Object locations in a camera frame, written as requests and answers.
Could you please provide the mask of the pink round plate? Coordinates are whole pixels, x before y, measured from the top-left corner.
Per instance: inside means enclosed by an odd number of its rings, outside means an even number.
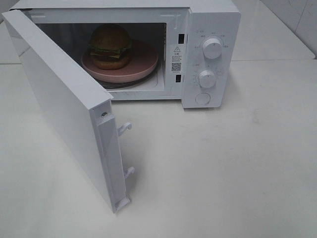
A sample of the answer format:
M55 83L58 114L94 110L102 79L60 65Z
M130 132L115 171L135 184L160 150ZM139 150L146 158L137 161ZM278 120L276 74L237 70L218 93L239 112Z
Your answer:
M81 57L82 67L95 79L108 83L127 83L148 76L155 69L159 55L155 47L134 40L130 49L131 60L120 69L100 69L93 64L88 52Z

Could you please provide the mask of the white microwave door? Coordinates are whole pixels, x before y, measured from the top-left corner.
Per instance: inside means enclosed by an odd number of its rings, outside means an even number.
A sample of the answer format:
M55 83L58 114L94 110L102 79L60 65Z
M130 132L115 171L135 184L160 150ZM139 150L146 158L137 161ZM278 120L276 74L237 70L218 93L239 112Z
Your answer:
M46 118L60 135L112 212L129 203L112 95L66 54L23 12L3 19L24 72Z

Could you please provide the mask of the round white door button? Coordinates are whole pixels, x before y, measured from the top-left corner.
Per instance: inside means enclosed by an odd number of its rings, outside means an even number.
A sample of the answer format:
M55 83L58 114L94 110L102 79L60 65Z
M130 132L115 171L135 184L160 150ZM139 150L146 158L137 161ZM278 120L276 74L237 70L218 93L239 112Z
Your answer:
M200 93L195 97L195 101L200 105L207 105L211 100L211 96L208 93Z

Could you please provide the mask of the glass microwave turntable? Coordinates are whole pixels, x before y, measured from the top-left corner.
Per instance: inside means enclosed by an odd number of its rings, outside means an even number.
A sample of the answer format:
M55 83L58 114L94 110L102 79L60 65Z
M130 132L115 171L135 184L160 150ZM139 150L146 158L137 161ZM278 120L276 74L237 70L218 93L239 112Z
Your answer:
M100 81L98 80L98 83L100 85L102 85L105 89L121 89L121 88L127 88L127 87L131 87L131 86L134 86L134 85L138 85L138 84L142 84L148 80L150 80L153 75L156 74L158 68L160 68L161 64L160 62L156 65L156 67L154 68L154 70L147 76L141 78L141 79L138 79L138 80L134 80L134 81L131 81L131 82L125 82L125 83L110 83L110 82L104 82L104 81Z

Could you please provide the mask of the lower white timer knob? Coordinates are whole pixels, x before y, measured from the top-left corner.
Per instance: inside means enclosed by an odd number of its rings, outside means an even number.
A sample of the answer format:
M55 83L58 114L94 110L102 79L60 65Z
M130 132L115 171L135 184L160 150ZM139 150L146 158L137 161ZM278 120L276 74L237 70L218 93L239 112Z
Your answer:
M211 70L204 70L199 73L198 80L202 88L211 88L216 83L216 75Z

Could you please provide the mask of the burger with sesame bun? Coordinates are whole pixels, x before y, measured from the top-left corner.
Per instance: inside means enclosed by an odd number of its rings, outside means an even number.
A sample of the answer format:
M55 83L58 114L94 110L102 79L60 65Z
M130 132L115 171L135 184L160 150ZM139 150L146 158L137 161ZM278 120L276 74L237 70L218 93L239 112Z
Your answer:
M92 33L89 54L97 68L120 69L131 59L132 44L132 39L123 27L107 23L100 25Z

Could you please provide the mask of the white microwave oven body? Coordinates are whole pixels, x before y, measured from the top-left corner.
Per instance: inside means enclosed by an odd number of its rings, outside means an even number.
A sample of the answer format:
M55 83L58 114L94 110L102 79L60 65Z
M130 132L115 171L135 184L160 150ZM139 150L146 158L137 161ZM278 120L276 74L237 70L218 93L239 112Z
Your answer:
M241 17L230 0L20 0L11 10L23 12L80 67L91 33L104 23L121 25L132 38L154 44L161 64L152 78L154 87L106 89L112 100L179 99L184 108L221 105ZM203 53L202 43L210 36L223 43L216 59ZM184 46L181 73L170 71L172 44ZM204 70L216 75L211 88L199 85L198 75ZM207 105L196 103L200 93L210 94Z

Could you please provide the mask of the white warning label sticker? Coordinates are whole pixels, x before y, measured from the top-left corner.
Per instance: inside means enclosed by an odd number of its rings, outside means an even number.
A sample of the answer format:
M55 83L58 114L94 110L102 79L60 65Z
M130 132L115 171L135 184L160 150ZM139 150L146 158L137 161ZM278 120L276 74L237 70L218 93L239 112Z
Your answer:
M170 71L181 73L183 69L184 46L182 44L172 44L169 47Z

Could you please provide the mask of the upper white power knob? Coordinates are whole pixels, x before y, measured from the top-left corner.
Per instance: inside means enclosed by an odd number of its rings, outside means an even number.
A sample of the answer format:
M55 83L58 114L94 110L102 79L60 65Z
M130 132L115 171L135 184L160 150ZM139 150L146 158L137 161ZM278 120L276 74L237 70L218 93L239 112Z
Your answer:
M216 36L206 38L202 43L204 56L208 59L216 59L222 53L222 40Z

